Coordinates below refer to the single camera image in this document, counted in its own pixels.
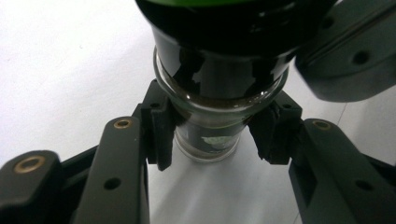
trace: white surface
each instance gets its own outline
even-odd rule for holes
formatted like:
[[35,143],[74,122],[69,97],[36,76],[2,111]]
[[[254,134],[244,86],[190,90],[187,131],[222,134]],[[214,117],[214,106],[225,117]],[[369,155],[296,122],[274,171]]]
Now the white surface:
[[[153,47],[133,0],[0,0],[0,165],[34,149],[64,161],[97,145],[109,120],[143,100]],[[363,152],[396,161],[394,88],[325,103],[292,70],[285,90],[304,118],[339,123]],[[248,130],[225,161],[199,164],[174,148],[169,169],[148,171],[154,224],[301,222],[288,167],[260,161]]]

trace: metal screw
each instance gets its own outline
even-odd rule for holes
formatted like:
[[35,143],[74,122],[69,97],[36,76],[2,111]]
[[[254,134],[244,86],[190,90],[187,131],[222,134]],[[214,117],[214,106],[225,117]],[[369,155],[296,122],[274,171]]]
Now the metal screw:
[[46,160],[43,156],[31,156],[22,161],[19,161],[14,168],[14,172],[17,174],[26,174],[38,169],[44,164]]
[[119,119],[114,123],[116,129],[125,129],[132,126],[132,121],[130,119]]
[[312,122],[317,128],[321,129],[322,131],[329,131],[332,125],[328,122],[322,120],[314,120]]

